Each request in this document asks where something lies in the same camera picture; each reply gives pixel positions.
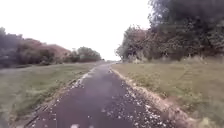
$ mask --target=foliage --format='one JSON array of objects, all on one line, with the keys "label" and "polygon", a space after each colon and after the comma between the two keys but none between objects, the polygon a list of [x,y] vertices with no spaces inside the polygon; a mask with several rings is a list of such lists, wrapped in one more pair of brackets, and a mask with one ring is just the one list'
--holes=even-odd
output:
[{"label": "foliage", "polygon": [[47,45],[35,39],[24,39],[22,35],[7,34],[0,28],[0,68],[18,65],[49,65],[65,62],[90,62],[100,60],[100,54],[90,48],[81,47],[69,51],[58,45]]},{"label": "foliage", "polygon": [[80,47],[77,50],[80,62],[91,62],[101,60],[100,54],[97,51],[87,47]]},{"label": "foliage", "polygon": [[220,56],[224,53],[222,0],[152,0],[147,31],[130,27],[117,54],[123,60]]}]

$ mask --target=sky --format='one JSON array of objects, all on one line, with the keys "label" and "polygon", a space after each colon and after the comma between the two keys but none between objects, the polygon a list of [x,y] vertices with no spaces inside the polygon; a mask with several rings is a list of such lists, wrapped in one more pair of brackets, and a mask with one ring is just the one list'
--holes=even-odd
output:
[{"label": "sky", "polygon": [[130,25],[149,27],[148,0],[0,0],[0,27],[72,50],[81,46],[117,60]]}]

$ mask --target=paved path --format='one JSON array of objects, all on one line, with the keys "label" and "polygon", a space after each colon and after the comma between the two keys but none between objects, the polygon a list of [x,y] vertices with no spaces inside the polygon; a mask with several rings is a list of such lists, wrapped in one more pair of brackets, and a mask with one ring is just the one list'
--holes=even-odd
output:
[{"label": "paved path", "polygon": [[39,114],[29,128],[174,128],[109,65],[101,65]]}]

